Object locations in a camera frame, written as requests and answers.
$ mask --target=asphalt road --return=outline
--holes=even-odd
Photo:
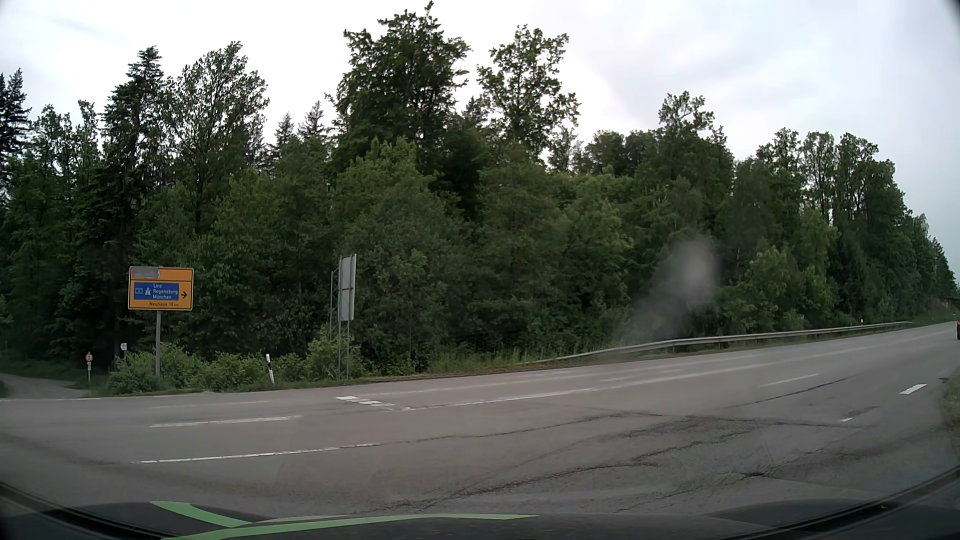
[[[887,495],[956,466],[954,325],[362,386],[4,400],[0,479],[67,504],[262,515],[702,514]]]

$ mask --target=green shrub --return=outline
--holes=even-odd
[[[160,343],[160,378],[172,388],[194,388],[202,360],[174,343]]]
[[[278,380],[289,382],[313,380],[310,377],[310,366],[303,356],[291,353],[272,358],[271,363],[274,365],[274,376]]]
[[[260,356],[219,353],[213,361],[201,362],[200,366],[198,383],[215,392],[267,380],[267,362]]]
[[[325,331],[317,334],[317,337],[307,344],[306,365],[307,380],[337,380],[344,377],[347,373],[347,339],[343,338],[340,345],[340,359],[337,359],[337,338],[330,339]],[[370,367],[362,356],[360,356],[360,346],[355,342],[350,347],[350,376],[363,377],[370,372]]]
[[[160,389],[154,376],[154,355],[133,353],[127,359],[117,359],[117,369],[107,377],[107,390],[111,394],[153,392]]]

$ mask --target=metal guardrail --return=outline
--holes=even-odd
[[[655,351],[657,349],[669,349],[671,347],[682,347],[684,345],[711,345],[718,343],[732,343],[735,341],[758,341],[762,339],[777,339],[780,337],[800,337],[807,335],[820,335],[824,333],[842,333],[846,331],[865,331],[883,328],[892,328],[898,326],[912,325],[909,321],[899,321],[896,323],[879,323],[875,325],[860,325],[855,327],[828,328],[820,330],[797,330],[797,331],[771,331],[768,333],[741,333],[739,335],[716,335],[708,337],[688,337],[685,339],[667,339],[665,341],[654,341],[651,343],[642,343],[640,345],[625,345],[623,347],[613,347],[602,349],[600,351],[591,351],[589,353],[579,353],[577,355],[558,356],[556,358],[547,358],[544,360],[533,360],[522,362],[523,364],[540,364],[544,362],[556,362],[560,360],[569,360],[572,358],[583,358],[586,356],[600,355],[626,355],[629,353],[644,353]]]

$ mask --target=directional sign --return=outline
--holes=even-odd
[[[193,309],[193,268],[131,266],[130,309]]]

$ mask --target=dirt path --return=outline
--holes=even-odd
[[[10,398],[82,398],[85,390],[66,388],[69,380],[33,379],[0,373]]]

